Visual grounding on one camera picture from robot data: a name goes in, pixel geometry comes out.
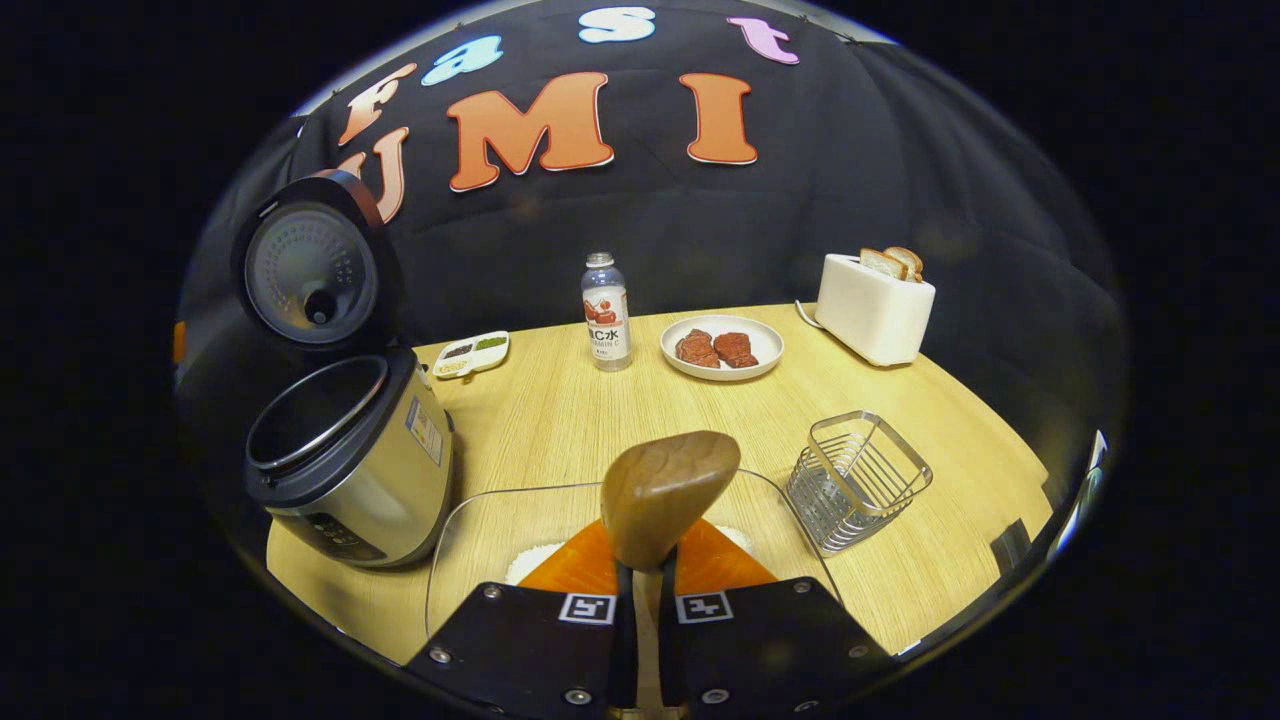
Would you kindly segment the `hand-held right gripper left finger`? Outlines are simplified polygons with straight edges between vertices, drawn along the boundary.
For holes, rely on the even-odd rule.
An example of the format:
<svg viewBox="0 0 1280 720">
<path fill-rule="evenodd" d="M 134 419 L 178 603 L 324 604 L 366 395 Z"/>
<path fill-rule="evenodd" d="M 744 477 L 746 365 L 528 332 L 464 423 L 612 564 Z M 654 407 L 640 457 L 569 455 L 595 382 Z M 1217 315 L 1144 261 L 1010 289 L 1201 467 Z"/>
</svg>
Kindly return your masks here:
<svg viewBox="0 0 1280 720">
<path fill-rule="evenodd" d="M 634 574 L 591 521 L 518 584 L 475 585 L 407 669 L 479 711 L 622 716 L 637 701 Z"/>
</svg>

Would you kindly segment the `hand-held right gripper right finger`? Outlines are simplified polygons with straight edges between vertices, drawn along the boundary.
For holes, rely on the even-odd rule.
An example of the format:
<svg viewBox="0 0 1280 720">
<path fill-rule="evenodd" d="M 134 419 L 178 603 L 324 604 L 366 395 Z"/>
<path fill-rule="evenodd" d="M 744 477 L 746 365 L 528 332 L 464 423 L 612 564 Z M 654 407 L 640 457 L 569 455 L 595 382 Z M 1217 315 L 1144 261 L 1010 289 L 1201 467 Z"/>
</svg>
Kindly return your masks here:
<svg viewBox="0 0 1280 720">
<path fill-rule="evenodd" d="M 660 693 L 684 716 L 815 716 L 896 666 L 814 577 L 774 577 L 707 520 L 666 561 Z"/>
</svg>

